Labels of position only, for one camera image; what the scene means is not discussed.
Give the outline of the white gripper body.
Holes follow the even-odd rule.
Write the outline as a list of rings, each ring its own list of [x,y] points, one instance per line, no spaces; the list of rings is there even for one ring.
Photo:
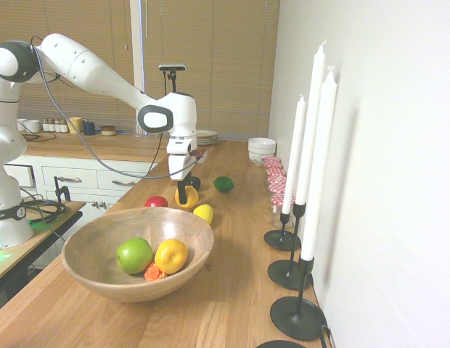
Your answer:
[[[172,181],[182,181],[195,166],[196,157],[190,154],[170,154],[168,169]]]

